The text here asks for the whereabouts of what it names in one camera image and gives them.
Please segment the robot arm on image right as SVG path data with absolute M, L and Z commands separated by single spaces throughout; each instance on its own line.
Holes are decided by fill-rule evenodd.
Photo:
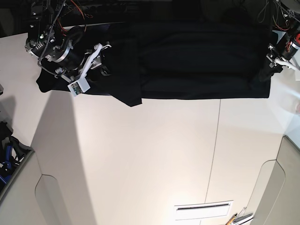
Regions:
M 270 29 L 284 32 L 276 44 L 268 44 L 268 52 L 263 68 L 259 72 L 261 82 L 269 80 L 275 73 L 281 73 L 283 67 L 300 71 L 300 65 L 294 58 L 300 51 L 300 2 L 298 0 L 267 0 L 260 11 L 271 16 Z

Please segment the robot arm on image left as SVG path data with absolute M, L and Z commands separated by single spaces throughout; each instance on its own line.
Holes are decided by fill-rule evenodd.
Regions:
M 35 0 L 26 51 L 37 58 L 41 73 L 37 83 L 71 82 L 81 74 L 94 53 L 96 33 L 91 24 L 99 18 L 95 0 Z

